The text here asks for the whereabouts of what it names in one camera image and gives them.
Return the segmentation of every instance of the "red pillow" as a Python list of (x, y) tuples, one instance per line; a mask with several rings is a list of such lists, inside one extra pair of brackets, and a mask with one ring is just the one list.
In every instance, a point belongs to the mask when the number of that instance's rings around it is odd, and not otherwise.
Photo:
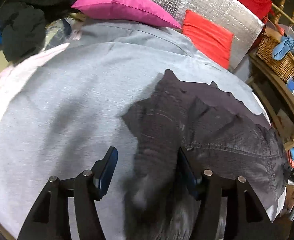
[(203, 16), (186, 10), (182, 33), (211, 60), (228, 69), (234, 34)]

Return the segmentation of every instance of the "wooden spindle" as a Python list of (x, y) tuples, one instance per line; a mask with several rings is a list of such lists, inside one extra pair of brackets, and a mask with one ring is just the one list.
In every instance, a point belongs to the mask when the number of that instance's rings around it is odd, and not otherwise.
[[(293, 11), (292, 20), (294, 21), (294, 11)], [(291, 23), (291, 24), (289, 25), (289, 27), (293, 27), (293, 24)]]
[[(286, 0), (281, 0), (280, 4), (279, 4), (279, 8), (283, 11), (284, 6), (285, 6), (285, 1)], [(274, 24), (278, 24), (280, 17), (282, 16), (281, 12), (279, 12), (278, 14), (276, 14), (275, 20), (274, 20)]]

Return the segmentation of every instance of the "dark gray fabric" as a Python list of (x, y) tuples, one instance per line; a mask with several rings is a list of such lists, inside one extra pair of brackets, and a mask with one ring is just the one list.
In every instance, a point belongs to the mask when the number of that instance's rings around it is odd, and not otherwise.
[[(197, 203), (191, 199), (185, 202), (182, 195), (177, 198), (172, 190), (173, 185), (179, 187), (174, 180), (180, 146), (187, 148), (196, 174), (210, 169), (228, 179), (246, 177), (266, 209), (283, 193), (287, 160), (276, 131), (225, 109), (238, 105), (235, 110), (246, 112), (235, 98), (222, 101), (223, 107), (218, 102), (216, 106), (204, 103), (201, 98), (212, 89), (209, 85), (179, 83), (173, 72), (166, 70), (151, 97), (134, 104), (123, 116), (138, 139), (134, 163), (137, 181), (133, 183), (139, 186), (127, 200), (134, 206), (134, 221), (138, 223), (129, 232), (129, 239), (188, 239), (191, 234)], [(226, 97), (222, 91), (216, 94)]]
[(2, 50), (7, 61), (37, 54), (45, 39), (46, 21), (40, 9), (21, 2), (7, 3), (0, 8)]

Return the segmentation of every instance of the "wicker basket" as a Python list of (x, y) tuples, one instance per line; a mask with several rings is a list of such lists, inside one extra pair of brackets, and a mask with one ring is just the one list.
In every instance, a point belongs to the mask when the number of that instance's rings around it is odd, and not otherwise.
[(290, 76), (294, 77), (294, 56), (288, 52), (281, 60), (272, 58), (273, 49), (280, 42), (267, 33), (263, 33), (256, 55), (262, 59), (283, 82), (287, 83)]

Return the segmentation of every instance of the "clutter pile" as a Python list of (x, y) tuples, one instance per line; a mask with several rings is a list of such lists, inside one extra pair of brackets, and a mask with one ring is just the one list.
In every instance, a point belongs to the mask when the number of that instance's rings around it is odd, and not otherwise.
[(0, 7), (0, 44), (7, 61), (19, 63), (68, 40), (83, 17), (76, 0), (5, 0)]

